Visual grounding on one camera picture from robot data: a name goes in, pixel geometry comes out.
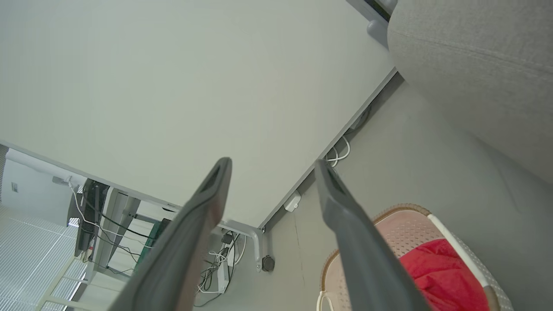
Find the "floor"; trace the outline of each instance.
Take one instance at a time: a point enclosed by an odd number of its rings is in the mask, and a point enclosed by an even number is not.
[[[471,247],[515,309],[553,303],[551,186],[447,122],[401,77],[376,99],[370,120],[348,136],[344,183],[369,216],[397,203],[432,211]],[[198,310],[312,310],[320,273],[336,248],[312,178],[299,207],[282,211],[264,236],[272,273],[257,273],[249,243],[227,292]],[[205,294],[197,304],[212,298]]]

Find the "power strip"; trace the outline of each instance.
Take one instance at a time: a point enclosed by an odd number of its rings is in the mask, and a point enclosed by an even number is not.
[[[222,264],[219,265],[219,270],[217,270],[217,283],[219,286],[218,291],[221,294],[224,294],[227,290],[228,283],[230,282],[228,278],[228,264],[226,261],[224,261]]]

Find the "white desk leg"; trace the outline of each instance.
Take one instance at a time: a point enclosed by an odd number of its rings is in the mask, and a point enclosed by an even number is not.
[[[262,231],[261,229],[254,228],[252,226],[245,225],[241,222],[234,220],[221,221],[217,226],[249,236],[253,240],[253,255],[255,257],[255,268],[257,272],[261,271],[262,260],[263,260],[263,249],[262,249]]]

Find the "laundry basket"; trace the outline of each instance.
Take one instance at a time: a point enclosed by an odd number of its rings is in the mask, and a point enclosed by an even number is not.
[[[373,223],[398,258],[426,242],[446,239],[482,286],[490,311],[513,310],[509,298],[484,264],[428,210],[415,204],[400,204],[380,213]],[[351,310],[339,250],[330,255],[323,267],[317,311],[321,310],[323,299],[332,311]]]

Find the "red cloth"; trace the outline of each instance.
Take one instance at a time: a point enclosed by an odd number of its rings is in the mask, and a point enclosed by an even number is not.
[[[433,310],[489,311],[482,286],[446,239],[424,243],[399,260]]]

